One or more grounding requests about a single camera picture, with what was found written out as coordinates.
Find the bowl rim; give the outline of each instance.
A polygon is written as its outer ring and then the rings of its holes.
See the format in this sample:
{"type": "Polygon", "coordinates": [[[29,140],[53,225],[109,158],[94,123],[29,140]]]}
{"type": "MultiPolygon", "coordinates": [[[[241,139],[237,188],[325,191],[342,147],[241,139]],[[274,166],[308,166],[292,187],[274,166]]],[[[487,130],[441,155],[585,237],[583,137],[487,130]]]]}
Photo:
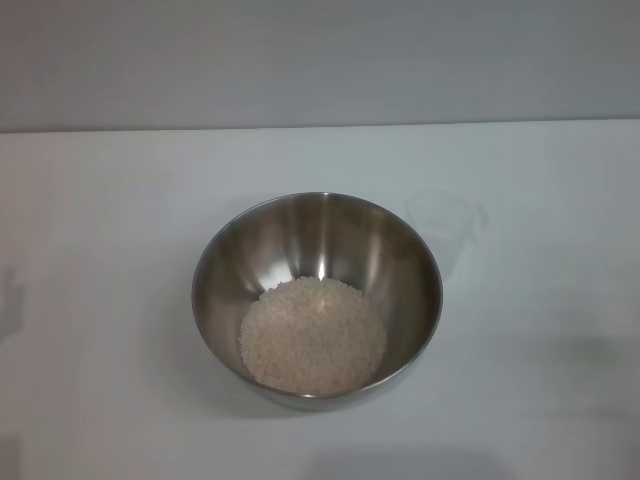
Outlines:
{"type": "Polygon", "coordinates": [[[198,329],[198,332],[200,333],[200,337],[202,338],[202,340],[204,341],[205,345],[207,346],[207,349],[213,354],[213,356],[222,365],[224,365],[224,367],[227,370],[231,371],[234,375],[236,375],[241,380],[247,382],[248,384],[250,384],[250,385],[252,385],[254,387],[266,390],[266,391],[268,391],[270,393],[274,393],[274,394],[277,394],[277,395],[282,395],[284,397],[288,397],[288,398],[292,398],[292,399],[301,399],[301,400],[345,399],[345,398],[350,397],[352,395],[356,395],[356,394],[364,393],[364,392],[369,391],[369,390],[373,390],[376,387],[379,387],[379,386],[391,381],[393,378],[399,376],[402,372],[407,370],[411,365],[413,365],[416,362],[416,360],[422,355],[422,353],[427,348],[427,345],[431,342],[431,339],[433,338],[433,335],[435,334],[435,332],[436,332],[436,330],[438,328],[438,324],[440,323],[440,315],[442,313],[442,305],[444,303],[443,290],[444,289],[443,289],[443,284],[442,284],[442,276],[440,274],[440,269],[438,268],[438,264],[436,262],[436,259],[433,256],[433,252],[431,251],[431,249],[429,248],[429,246],[425,242],[424,238],[422,238],[422,236],[407,221],[405,221],[403,218],[401,218],[400,216],[396,215],[392,211],[390,211],[390,210],[388,210],[388,209],[386,209],[386,208],[384,208],[384,207],[382,207],[382,206],[380,206],[380,205],[378,205],[378,204],[376,204],[374,202],[371,202],[369,200],[365,200],[363,198],[356,197],[356,196],[353,196],[353,195],[347,195],[347,194],[343,194],[343,193],[332,193],[332,192],[298,192],[298,193],[290,193],[290,194],[287,194],[287,195],[281,195],[279,197],[271,198],[271,199],[266,200],[264,202],[258,203],[256,205],[254,205],[254,206],[242,211],[241,213],[239,213],[235,217],[233,217],[231,220],[229,220],[227,223],[225,223],[222,228],[220,228],[216,232],[216,234],[209,241],[209,243],[207,243],[207,246],[205,247],[204,251],[202,252],[202,255],[200,256],[200,260],[198,260],[198,264],[197,264],[195,272],[193,274],[193,281],[192,281],[192,284],[191,284],[191,310],[192,310],[192,313],[193,313],[194,320],[196,322],[196,328],[198,329]],[[213,248],[214,243],[216,242],[218,237],[222,234],[222,232],[224,232],[231,224],[235,223],[236,220],[239,220],[241,217],[245,216],[246,214],[248,214],[248,213],[250,213],[250,212],[252,212],[254,210],[258,210],[259,208],[262,208],[262,207],[264,207],[266,205],[269,205],[271,203],[281,202],[283,200],[287,200],[287,199],[294,198],[294,197],[320,196],[320,195],[325,196],[325,197],[343,198],[343,199],[347,199],[347,200],[350,200],[350,201],[355,201],[357,203],[363,203],[363,204],[367,204],[369,206],[373,206],[375,208],[378,208],[378,209],[382,210],[386,214],[391,215],[396,220],[398,220],[401,225],[403,225],[405,228],[407,228],[418,239],[420,244],[423,246],[424,250],[428,254],[428,258],[430,259],[431,264],[433,266],[433,269],[435,271],[435,274],[436,274],[436,277],[437,277],[437,286],[438,286],[438,292],[437,292],[437,294],[438,294],[438,298],[437,298],[438,306],[437,306],[437,311],[435,312],[435,321],[433,323],[433,327],[431,328],[431,331],[429,332],[429,334],[425,338],[422,346],[400,368],[394,370],[392,373],[386,375],[385,377],[383,377],[383,378],[381,378],[379,380],[376,380],[373,383],[366,384],[366,385],[364,385],[362,387],[358,387],[358,388],[353,389],[353,390],[347,390],[345,392],[339,392],[339,393],[316,395],[316,394],[295,393],[295,392],[290,392],[290,391],[287,391],[287,390],[281,390],[279,388],[271,387],[271,386],[269,386],[269,385],[267,385],[265,383],[261,383],[261,382],[257,381],[255,378],[253,378],[252,376],[244,376],[244,375],[236,372],[227,362],[225,362],[222,358],[220,358],[218,356],[218,354],[209,346],[209,344],[205,340],[204,334],[200,330],[200,324],[198,322],[198,314],[196,313],[195,291],[196,291],[196,283],[197,283],[198,279],[201,277],[202,269],[204,268],[204,263],[205,263],[206,259],[209,256],[209,252],[210,252],[211,248],[213,248]]]}

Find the clear measuring cup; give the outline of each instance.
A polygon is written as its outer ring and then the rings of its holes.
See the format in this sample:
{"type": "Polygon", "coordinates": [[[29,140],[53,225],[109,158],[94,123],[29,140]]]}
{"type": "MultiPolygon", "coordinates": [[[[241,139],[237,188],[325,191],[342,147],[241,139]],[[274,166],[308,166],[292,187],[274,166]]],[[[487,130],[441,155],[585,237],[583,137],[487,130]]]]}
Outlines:
{"type": "Polygon", "coordinates": [[[447,280],[476,229],[488,223],[484,210],[449,190],[423,190],[406,202],[409,224],[427,242],[442,280],[447,280]]]}

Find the white rice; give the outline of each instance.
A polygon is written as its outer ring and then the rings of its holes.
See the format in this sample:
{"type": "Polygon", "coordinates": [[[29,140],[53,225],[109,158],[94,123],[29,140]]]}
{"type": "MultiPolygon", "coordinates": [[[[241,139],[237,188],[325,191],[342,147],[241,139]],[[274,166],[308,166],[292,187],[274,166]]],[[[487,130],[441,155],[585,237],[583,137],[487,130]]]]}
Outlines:
{"type": "Polygon", "coordinates": [[[363,386],[385,346],[382,320],[362,292],[328,278],[303,277],[266,291],[240,327],[240,353],[254,378],[300,394],[363,386]]]}

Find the metal bowl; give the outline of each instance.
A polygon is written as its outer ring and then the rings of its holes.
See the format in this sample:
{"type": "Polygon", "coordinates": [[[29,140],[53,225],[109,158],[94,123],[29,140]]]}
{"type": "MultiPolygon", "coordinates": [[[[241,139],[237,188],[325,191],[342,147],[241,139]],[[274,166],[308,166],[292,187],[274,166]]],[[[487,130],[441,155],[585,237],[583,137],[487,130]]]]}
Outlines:
{"type": "Polygon", "coordinates": [[[287,406],[327,409],[364,398],[407,370],[440,317],[442,280],[422,238],[371,202],[300,193],[257,205],[211,240],[196,268],[193,313],[202,338],[229,370],[287,406]],[[387,330],[387,350],[368,384],[335,395],[303,395],[257,382],[242,363],[238,336],[249,305],[280,282],[329,277],[362,290],[387,330]]]}

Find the gray wall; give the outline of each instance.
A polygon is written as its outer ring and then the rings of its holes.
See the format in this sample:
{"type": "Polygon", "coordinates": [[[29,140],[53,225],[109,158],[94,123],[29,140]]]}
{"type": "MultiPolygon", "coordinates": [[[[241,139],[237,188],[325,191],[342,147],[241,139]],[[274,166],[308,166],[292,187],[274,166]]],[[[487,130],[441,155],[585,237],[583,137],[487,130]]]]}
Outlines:
{"type": "Polygon", "coordinates": [[[640,116],[638,0],[0,0],[0,130],[640,116]]]}

